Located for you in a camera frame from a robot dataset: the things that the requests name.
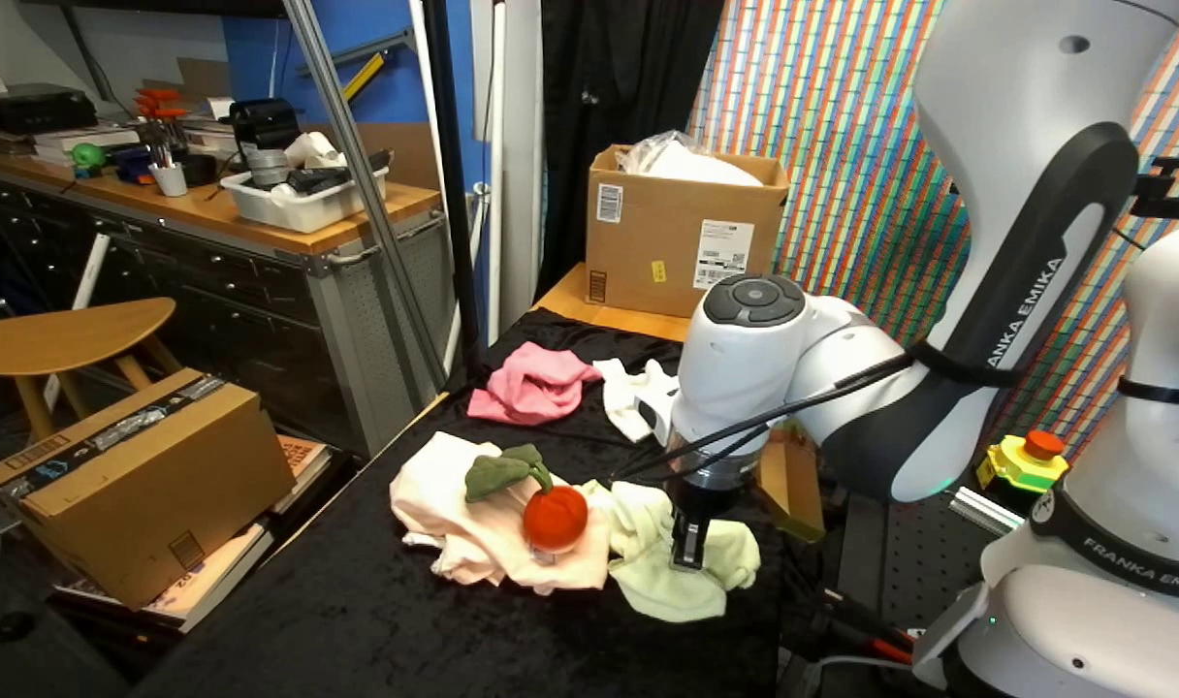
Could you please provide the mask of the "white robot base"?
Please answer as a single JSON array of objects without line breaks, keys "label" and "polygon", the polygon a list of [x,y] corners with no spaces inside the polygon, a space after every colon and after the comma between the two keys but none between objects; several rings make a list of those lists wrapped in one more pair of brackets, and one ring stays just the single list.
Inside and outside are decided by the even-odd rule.
[{"label": "white robot base", "polygon": [[918,682],[1179,698],[1179,227],[1131,261],[1126,305],[1131,346],[1109,414],[918,637]]}]

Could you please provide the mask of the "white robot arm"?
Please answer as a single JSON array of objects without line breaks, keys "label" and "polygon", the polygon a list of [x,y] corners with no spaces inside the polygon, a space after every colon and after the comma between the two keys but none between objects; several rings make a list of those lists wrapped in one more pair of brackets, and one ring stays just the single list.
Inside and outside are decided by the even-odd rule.
[{"label": "white robot arm", "polygon": [[964,264],[917,346],[782,274],[699,298],[668,447],[681,567],[782,423],[865,497],[910,505],[962,478],[1135,184],[1129,111],[1176,31],[1179,0],[946,0],[917,104],[968,214]]}]

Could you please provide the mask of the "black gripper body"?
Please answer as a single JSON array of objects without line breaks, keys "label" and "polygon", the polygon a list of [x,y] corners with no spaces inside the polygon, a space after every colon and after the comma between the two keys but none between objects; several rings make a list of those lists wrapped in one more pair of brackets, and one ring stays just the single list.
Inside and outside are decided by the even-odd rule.
[{"label": "black gripper body", "polygon": [[690,570],[701,567],[711,519],[715,519],[715,505],[701,487],[677,487],[673,491],[670,541],[673,541],[673,562],[677,567],[690,567]]}]

